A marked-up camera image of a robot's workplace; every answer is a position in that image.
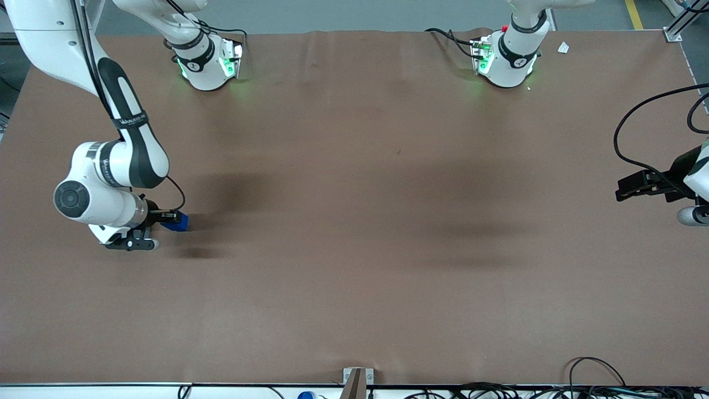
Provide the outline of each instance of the cable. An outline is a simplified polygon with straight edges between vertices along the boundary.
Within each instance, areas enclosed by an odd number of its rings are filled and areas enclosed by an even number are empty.
[[[709,130],[703,130],[699,129],[696,126],[694,126],[694,122],[692,121],[692,118],[694,117],[694,112],[699,108],[699,106],[709,98],[709,93],[704,94],[702,97],[699,97],[696,103],[689,109],[689,113],[687,114],[687,126],[689,126],[689,129],[692,130],[695,133],[699,134],[709,134]]]
[[[496,383],[465,383],[460,386],[460,390],[470,390],[470,393],[468,394],[469,399],[480,398],[489,392],[494,393],[497,399],[520,399],[519,393],[516,389],[511,386]],[[477,391],[480,392],[477,395],[472,396],[473,393]]]
[[[177,208],[168,209],[168,212],[177,212],[177,211],[179,211],[180,209],[182,209],[182,207],[184,206],[185,202],[187,201],[187,198],[186,198],[186,196],[185,196],[185,194],[184,194],[184,191],[182,191],[182,187],[180,187],[180,186],[177,184],[177,182],[175,182],[175,181],[172,179],[172,177],[170,177],[169,175],[167,175],[167,176],[165,176],[165,178],[167,178],[167,179],[177,188],[177,191],[179,191],[179,194],[182,196],[182,203],[181,203]],[[163,212],[165,212],[164,209],[158,209],[158,210],[155,210],[155,211],[150,211],[150,213],[163,213]]]
[[[483,57],[481,57],[480,55],[475,55],[475,54],[468,53],[468,52],[461,46],[461,44],[470,45],[470,42],[469,42],[469,41],[466,42],[465,40],[461,40],[461,39],[456,38],[455,35],[453,34],[453,30],[452,30],[452,29],[449,29],[449,30],[448,30],[448,33],[446,33],[446,32],[444,32],[444,31],[440,30],[439,28],[429,28],[429,29],[426,29],[425,32],[440,33],[441,35],[443,35],[444,37],[446,37],[446,39],[452,40],[453,43],[455,43],[455,45],[460,49],[460,51],[463,52],[463,54],[467,55],[467,56],[470,57],[470,58],[474,58],[474,59],[476,59],[476,60],[482,60],[482,59],[483,59]]]
[[[683,188],[679,187],[675,182],[671,181],[667,176],[664,175],[664,173],[660,172],[659,170],[653,168],[652,166],[639,162],[634,159],[630,159],[627,156],[623,155],[620,152],[620,148],[618,147],[618,134],[620,133],[621,128],[625,124],[625,121],[630,118],[630,116],[637,111],[641,106],[653,102],[657,99],[661,99],[663,97],[671,96],[673,94],[678,94],[682,92],[688,92],[690,90],[696,90],[696,89],[704,89],[706,87],[709,87],[709,83],[703,83],[703,84],[695,84],[693,86],[687,86],[687,87],[682,87],[680,89],[675,89],[675,90],[670,90],[669,92],[661,93],[655,96],[650,97],[649,99],[644,100],[643,102],[639,103],[638,105],[634,106],[630,111],[628,111],[625,116],[620,120],[620,123],[618,126],[615,128],[615,133],[613,134],[613,149],[615,150],[615,154],[622,160],[624,160],[627,163],[640,166],[641,168],[645,168],[648,170],[651,170],[653,173],[657,174],[662,180],[664,180],[667,184],[672,186],[675,190],[679,191],[680,193],[684,194],[687,197],[694,197],[693,193],[685,191]]]
[[[698,9],[693,9],[693,8],[691,8],[691,7],[687,7],[687,8],[685,9],[685,11],[689,11],[689,12],[695,13],[695,14],[709,13],[709,9],[701,9],[701,10],[698,10]]]
[[[414,393],[413,395],[409,395],[409,396],[405,397],[404,399],[418,399],[418,396],[421,396],[421,395],[426,395],[427,397],[433,396],[434,398],[438,398],[438,399],[448,399],[445,396],[440,395],[439,393],[430,392],[428,390],[424,390],[422,393]]]
[[[12,84],[10,84],[10,82],[5,80],[5,78],[2,76],[0,76],[0,82],[3,82],[7,87],[11,88],[12,90],[14,90],[18,93],[20,92],[20,89],[18,89],[17,87],[14,87]]]
[[[467,45],[470,44],[470,42],[466,42],[465,40],[458,39],[455,36],[453,36],[452,33],[445,32],[439,28],[429,28],[429,29],[426,29],[424,32],[440,33],[441,35],[445,36],[448,40],[455,40],[460,44],[467,44]]]
[[[276,388],[273,388],[272,386],[266,387],[276,393],[281,399],[286,399],[279,391],[276,390]]]
[[[91,46],[91,35],[89,31],[89,19],[86,16],[86,7],[81,6],[81,13],[79,8],[77,8],[76,2],[70,1],[72,5],[72,10],[74,12],[74,22],[77,25],[77,33],[79,34],[79,44],[82,47],[82,52],[84,55],[84,61],[86,62],[86,68],[89,70],[89,75],[91,76],[91,81],[94,83],[94,89],[96,90],[96,95],[99,96],[101,104],[109,116],[113,117],[111,114],[111,109],[108,107],[108,102],[106,101],[106,95],[104,94],[104,89],[101,86],[101,80],[99,78],[98,71],[96,69],[96,59],[94,57],[94,51]],[[83,26],[86,27],[86,32],[82,31]]]
[[[618,373],[618,370],[616,370],[615,367],[611,366],[610,363],[608,363],[607,361],[605,361],[605,360],[603,360],[603,359],[599,359],[599,358],[597,358],[597,357],[582,356],[582,357],[578,358],[578,359],[574,362],[574,364],[571,365],[571,368],[569,369],[569,387],[570,387],[570,388],[573,389],[573,387],[574,387],[574,379],[573,379],[573,378],[574,378],[574,369],[576,368],[576,366],[579,365],[579,363],[581,363],[581,362],[584,361],[584,360],[593,360],[593,361],[597,361],[598,363],[605,364],[608,368],[610,368],[611,370],[613,370],[613,373],[615,373],[616,376],[618,376],[618,378],[620,379],[620,383],[621,383],[623,386],[627,386],[627,384],[625,383],[625,379],[623,378],[623,376],[621,376],[620,373]]]
[[[659,396],[645,395],[644,393],[639,393],[634,390],[626,389],[626,388],[617,388],[617,387],[610,386],[610,387],[605,387],[605,389],[611,390],[611,391],[617,391],[623,395],[635,396],[636,398],[645,398],[645,399],[660,399],[661,398]]]
[[[206,35],[213,33],[213,32],[225,32],[225,33],[231,33],[231,32],[241,32],[244,35],[244,40],[246,40],[246,36],[248,36],[248,33],[244,31],[243,29],[222,29],[222,28],[215,28],[213,26],[210,26],[207,22],[202,21],[201,19],[197,19],[197,21],[190,19],[187,14],[184,12],[182,7],[180,7],[177,3],[174,2],[174,0],[166,0],[167,3],[175,10],[177,11],[180,15],[182,15],[184,18],[189,19],[193,23],[196,23],[199,25],[199,30],[205,33]]]
[[[177,399],[187,399],[187,396],[189,396],[190,391],[192,391],[192,386],[189,386],[189,385],[180,386],[179,389],[177,390]]]

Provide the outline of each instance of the paper scrap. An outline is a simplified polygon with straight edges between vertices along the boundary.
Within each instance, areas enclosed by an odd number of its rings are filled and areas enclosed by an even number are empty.
[[[566,42],[562,42],[562,45],[559,46],[557,51],[566,54],[569,52],[569,45],[566,44]]]

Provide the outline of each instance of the table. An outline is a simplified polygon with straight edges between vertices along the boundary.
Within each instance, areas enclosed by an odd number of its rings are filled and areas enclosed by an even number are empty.
[[[621,116],[692,84],[679,45],[553,32],[499,89],[443,40],[254,35],[244,80],[197,92],[158,38],[101,38],[188,196],[193,231],[159,231],[152,253],[107,251],[53,209],[74,148],[115,136],[90,94],[32,70],[0,146],[0,381],[357,365],[383,383],[561,383],[598,356],[631,384],[705,383],[709,231],[676,222],[689,203],[613,194],[637,171],[613,152]],[[696,95],[638,111],[623,150],[662,169],[697,146]],[[179,203],[167,183],[148,194]]]

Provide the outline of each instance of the blue block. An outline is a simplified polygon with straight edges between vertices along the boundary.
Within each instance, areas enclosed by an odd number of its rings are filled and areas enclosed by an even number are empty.
[[[187,224],[189,223],[189,216],[184,213],[177,211],[179,216],[179,222],[177,223],[161,223],[161,225],[172,231],[187,231]]]

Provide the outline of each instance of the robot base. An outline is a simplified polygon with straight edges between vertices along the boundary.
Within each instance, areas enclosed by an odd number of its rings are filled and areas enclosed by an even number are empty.
[[[502,31],[495,31],[489,36],[480,38],[479,41],[470,42],[472,54],[482,57],[480,60],[473,58],[473,70],[476,75],[483,75],[496,86],[518,86],[527,75],[532,73],[537,56],[535,55],[529,62],[525,61],[522,67],[512,67],[500,54],[498,43],[502,35]]]
[[[204,92],[219,89],[229,79],[238,78],[244,50],[241,43],[234,43],[219,35],[212,34],[209,40],[215,44],[216,51],[204,66],[177,58],[182,77],[187,79],[192,87]]]

